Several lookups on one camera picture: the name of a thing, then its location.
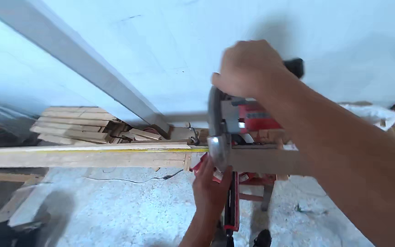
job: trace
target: shoe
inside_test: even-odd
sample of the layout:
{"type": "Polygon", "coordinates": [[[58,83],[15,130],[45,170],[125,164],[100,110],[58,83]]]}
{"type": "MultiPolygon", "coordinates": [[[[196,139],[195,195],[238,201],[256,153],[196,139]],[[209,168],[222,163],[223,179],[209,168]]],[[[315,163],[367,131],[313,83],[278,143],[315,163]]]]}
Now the shoe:
{"type": "Polygon", "coordinates": [[[256,247],[270,247],[271,246],[271,233],[268,229],[265,229],[259,233],[254,239],[254,246],[256,247]]]}

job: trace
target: tape measure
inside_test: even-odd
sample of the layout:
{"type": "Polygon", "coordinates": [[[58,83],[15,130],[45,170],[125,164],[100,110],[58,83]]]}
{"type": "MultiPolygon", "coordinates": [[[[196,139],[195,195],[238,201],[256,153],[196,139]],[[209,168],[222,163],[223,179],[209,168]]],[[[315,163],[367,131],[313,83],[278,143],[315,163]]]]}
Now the tape measure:
{"type": "Polygon", "coordinates": [[[103,152],[125,152],[125,153],[147,153],[147,152],[167,152],[167,153],[206,153],[208,148],[201,149],[81,149],[81,150],[37,150],[37,151],[14,151],[10,153],[103,153],[103,152]]]}

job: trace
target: hand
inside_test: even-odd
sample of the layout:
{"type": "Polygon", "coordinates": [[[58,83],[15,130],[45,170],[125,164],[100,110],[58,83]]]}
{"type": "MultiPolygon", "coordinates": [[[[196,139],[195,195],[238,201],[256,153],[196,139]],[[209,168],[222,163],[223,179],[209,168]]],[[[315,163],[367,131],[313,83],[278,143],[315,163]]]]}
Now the hand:
{"type": "Polygon", "coordinates": [[[227,193],[232,178],[232,166],[228,166],[223,173],[221,183],[212,180],[213,173],[213,163],[211,158],[207,158],[196,174],[196,179],[193,182],[193,193],[195,195],[196,216],[218,220],[227,202],[227,193]]]}
{"type": "Polygon", "coordinates": [[[266,40],[239,41],[225,51],[220,74],[213,73],[212,84],[223,92],[256,98],[277,77],[292,74],[266,40]]]}

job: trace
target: power cord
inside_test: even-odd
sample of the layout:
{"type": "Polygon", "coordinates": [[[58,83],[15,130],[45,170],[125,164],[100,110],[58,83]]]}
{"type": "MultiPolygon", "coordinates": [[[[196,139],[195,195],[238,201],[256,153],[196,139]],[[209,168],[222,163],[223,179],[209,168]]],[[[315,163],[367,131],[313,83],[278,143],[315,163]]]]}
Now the power cord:
{"type": "Polygon", "coordinates": [[[143,182],[136,182],[136,181],[132,181],[132,180],[128,180],[128,179],[122,179],[122,178],[94,178],[94,177],[84,177],[84,178],[88,178],[88,179],[92,179],[92,180],[97,180],[97,181],[114,181],[114,180],[119,180],[119,181],[125,181],[125,182],[129,182],[129,183],[134,183],[134,184],[143,184],[146,182],[149,182],[151,180],[154,179],[164,179],[167,180],[173,176],[175,176],[176,174],[178,174],[179,172],[183,171],[184,169],[181,169],[179,171],[177,171],[176,173],[172,174],[172,175],[166,175],[164,177],[152,177],[149,180],[143,181],[143,182]]]}

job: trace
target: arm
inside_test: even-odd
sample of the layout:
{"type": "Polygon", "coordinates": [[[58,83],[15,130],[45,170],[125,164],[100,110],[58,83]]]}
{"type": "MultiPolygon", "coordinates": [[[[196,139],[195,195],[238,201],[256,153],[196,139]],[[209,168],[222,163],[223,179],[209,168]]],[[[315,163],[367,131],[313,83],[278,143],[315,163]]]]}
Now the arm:
{"type": "Polygon", "coordinates": [[[206,159],[203,162],[193,182],[196,213],[179,247],[210,246],[223,206],[227,201],[231,170],[230,166],[225,170],[222,182],[219,184],[212,180],[214,166],[211,160],[206,159]]]}
{"type": "Polygon", "coordinates": [[[264,40],[228,49],[213,84],[257,99],[354,225],[376,246],[395,246],[394,137],[300,82],[264,40]]]}

